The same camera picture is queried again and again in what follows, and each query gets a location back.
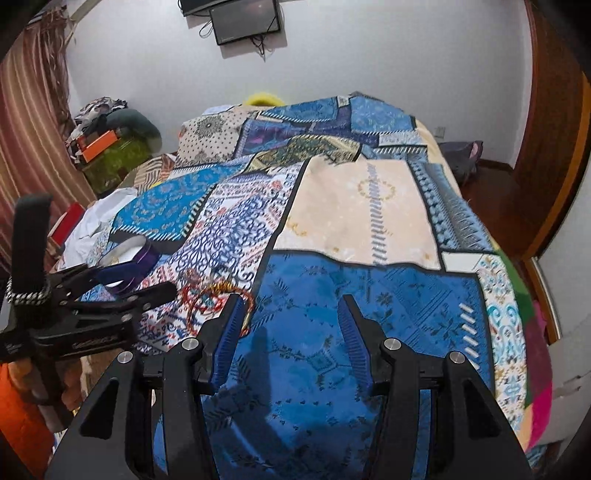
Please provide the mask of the purple heart-shaped jewelry box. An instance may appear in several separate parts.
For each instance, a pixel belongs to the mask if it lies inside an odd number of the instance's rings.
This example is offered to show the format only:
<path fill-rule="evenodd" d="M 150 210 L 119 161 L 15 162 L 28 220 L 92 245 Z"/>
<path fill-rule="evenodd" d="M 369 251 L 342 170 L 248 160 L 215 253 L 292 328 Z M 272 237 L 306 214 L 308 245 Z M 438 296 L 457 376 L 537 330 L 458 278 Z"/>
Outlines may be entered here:
<path fill-rule="evenodd" d="M 133 236 L 98 261 L 94 279 L 111 295 L 122 297 L 137 288 L 159 259 L 160 253 L 150 240 Z"/>

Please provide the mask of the red box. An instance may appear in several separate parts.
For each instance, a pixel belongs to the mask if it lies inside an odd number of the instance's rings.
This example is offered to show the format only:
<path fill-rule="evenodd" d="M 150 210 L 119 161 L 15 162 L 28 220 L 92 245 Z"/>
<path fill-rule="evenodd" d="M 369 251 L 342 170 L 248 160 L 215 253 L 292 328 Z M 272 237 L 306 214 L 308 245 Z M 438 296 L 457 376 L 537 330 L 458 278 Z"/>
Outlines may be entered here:
<path fill-rule="evenodd" d="M 50 228 L 48 238 L 56 246 L 62 247 L 83 218 L 84 213 L 85 208 L 81 204 L 77 202 L 72 203 Z"/>

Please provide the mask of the white cloth on bed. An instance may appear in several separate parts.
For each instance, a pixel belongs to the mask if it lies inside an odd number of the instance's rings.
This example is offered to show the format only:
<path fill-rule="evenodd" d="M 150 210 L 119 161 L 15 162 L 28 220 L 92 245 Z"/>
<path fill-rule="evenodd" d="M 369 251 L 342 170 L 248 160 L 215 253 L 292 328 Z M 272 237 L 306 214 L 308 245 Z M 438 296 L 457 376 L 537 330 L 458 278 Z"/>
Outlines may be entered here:
<path fill-rule="evenodd" d="M 55 271 L 84 263 L 94 265 L 106 245 L 117 213 L 137 196 L 136 188 L 127 187 L 94 202 L 67 238 Z"/>

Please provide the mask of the green patterned covered stand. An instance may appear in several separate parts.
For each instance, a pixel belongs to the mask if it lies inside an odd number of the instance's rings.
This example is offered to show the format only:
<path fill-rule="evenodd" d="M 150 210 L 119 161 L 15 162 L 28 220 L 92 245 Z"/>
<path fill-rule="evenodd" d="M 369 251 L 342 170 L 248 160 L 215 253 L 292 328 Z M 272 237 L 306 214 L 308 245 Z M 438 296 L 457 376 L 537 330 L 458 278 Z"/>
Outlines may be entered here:
<path fill-rule="evenodd" d="M 140 137 L 128 136 L 95 157 L 83 169 L 90 187 L 97 197 L 112 192 L 127 174 L 151 158 L 147 142 Z"/>

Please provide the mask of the striped pillow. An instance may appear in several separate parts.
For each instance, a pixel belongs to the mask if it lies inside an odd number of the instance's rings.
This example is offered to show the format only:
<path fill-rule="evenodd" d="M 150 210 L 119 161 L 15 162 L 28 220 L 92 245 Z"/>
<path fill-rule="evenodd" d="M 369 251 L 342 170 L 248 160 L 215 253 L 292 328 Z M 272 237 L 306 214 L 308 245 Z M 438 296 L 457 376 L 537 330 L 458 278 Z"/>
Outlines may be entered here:
<path fill-rule="evenodd" d="M 147 160 L 130 171 L 119 188 L 135 188 L 141 194 L 165 181 L 174 168 L 175 160 L 176 155 L 173 154 L 162 154 Z"/>

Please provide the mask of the red striped curtain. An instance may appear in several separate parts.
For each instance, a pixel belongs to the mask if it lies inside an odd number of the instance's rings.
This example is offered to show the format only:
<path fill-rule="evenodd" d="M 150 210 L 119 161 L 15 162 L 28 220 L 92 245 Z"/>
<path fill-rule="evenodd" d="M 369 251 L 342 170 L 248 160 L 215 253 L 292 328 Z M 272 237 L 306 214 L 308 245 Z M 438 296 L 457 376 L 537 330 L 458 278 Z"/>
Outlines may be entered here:
<path fill-rule="evenodd" d="M 73 131 L 66 64 L 69 18 L 54 8 L 24 28 L 1 61 L 1 273 L 11 266 L 14 206 L 52 195 L 55 221 L 73 203 L 96 200 L 67 153 Z"/>

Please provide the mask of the orange box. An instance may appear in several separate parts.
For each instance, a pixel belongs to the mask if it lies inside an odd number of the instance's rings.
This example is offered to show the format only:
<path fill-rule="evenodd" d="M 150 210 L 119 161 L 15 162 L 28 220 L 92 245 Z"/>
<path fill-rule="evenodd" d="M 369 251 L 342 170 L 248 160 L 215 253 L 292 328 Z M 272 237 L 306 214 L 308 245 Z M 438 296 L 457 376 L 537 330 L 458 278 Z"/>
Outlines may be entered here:
<path fill-rule="evenodd" d="M 107 148 L 112 146 L 118 141 L 118 137 L 113 130 L 106 131 L 104 134 L 99 136 L 96 140 L 87 144 L 82 150 L 82 158 L 85 163 L 90 163 L 98 155 L 100 155 Z"/>

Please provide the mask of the blue patchwork bedspread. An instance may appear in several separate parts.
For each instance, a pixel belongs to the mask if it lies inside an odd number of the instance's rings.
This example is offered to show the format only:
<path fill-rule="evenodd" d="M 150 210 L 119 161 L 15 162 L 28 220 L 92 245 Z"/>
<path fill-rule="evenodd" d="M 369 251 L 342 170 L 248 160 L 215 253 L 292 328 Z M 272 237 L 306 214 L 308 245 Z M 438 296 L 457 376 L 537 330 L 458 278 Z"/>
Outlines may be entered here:
<path fill-rule="evenodd" d="M 531 297 L 462 198 L 432 134 L 355 93 L 207 110 L 180 127 L 169 177 L 114 218 L 99 259 L 141 235 L 161 256 L 146 284 L 143 351 L 169 350 L 242 289 L 256 308 L 228 381 L 204 399 L 223 479 L 356 479 L 381 402 L 353 378 L 337 316 L 352 295 L 415 351 L 466 356 L 526 451 L 549 416 L 533 386 Z"/>

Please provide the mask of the pile of clothes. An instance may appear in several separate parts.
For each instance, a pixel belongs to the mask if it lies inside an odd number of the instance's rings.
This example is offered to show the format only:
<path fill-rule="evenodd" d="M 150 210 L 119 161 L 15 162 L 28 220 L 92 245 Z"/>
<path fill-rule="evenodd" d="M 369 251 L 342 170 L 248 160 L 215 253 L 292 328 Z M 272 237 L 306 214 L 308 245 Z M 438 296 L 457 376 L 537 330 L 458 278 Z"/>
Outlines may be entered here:
<path fill-rule="evenodd" d="M 77 139 L 93 133 L 102 135 L 108 130 L 131 133 L 144 138 L 155 152 L 162 147 L 157 127 L 139 111 L 129 108 L 127 102 L 111 97 L 100 97 L 82 107 L 73 118 L 75 128 L 65 141 L 70 155 L 77 150 Z"/>

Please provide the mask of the yellow round object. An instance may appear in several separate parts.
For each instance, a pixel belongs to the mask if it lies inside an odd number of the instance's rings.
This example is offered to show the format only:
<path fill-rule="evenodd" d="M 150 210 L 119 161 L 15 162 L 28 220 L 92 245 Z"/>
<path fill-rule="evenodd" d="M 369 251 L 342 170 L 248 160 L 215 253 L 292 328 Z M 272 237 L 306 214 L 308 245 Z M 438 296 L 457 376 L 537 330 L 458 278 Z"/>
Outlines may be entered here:
<path fill-rule="evenodd" d="M 245 100 L 245 102 L 243 102 L 243 104 L 256 107 L 280 107 L 284 106 L 286 102 L 281 100 L 276 95 L 266 92 L 259 92 L 250 95 Z"/>

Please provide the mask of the dark bag on floor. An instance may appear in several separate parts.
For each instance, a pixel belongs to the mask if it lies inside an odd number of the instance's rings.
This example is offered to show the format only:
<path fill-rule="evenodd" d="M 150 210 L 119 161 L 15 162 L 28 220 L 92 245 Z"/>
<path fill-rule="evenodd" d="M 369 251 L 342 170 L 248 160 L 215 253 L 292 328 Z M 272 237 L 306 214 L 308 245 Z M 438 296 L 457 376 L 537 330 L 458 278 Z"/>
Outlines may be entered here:
<path fill-rule="evenodd" d="M 477 173 L 478 162 L 483 153 L 482 141 L 443 142 L 440 151 L 460 186 L 465 185 Z"/>

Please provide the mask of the small black wall monitor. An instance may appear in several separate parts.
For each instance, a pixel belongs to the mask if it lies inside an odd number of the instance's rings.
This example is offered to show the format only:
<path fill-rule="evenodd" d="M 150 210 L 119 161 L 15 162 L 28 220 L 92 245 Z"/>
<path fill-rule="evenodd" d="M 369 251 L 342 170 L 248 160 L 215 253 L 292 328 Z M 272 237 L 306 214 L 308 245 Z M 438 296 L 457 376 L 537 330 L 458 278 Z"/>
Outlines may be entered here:
<path fill-rule="evenodd" d="M 236 0 L 209 11 L 216 44 L 221 46 L 280 32 L 280 13 L 273 0 Z"/>

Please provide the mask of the black wall television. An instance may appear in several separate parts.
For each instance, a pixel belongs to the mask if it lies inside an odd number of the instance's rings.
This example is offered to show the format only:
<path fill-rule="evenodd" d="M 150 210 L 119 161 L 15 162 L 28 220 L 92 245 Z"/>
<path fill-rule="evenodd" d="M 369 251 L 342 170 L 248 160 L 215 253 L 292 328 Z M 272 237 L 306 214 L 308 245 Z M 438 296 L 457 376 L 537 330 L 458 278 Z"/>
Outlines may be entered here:
<path fill-rule="evenodd" d="M 178 0 L 177 6 L 184 17 L 208 14 L 214 6 L 226 0 Z"/>

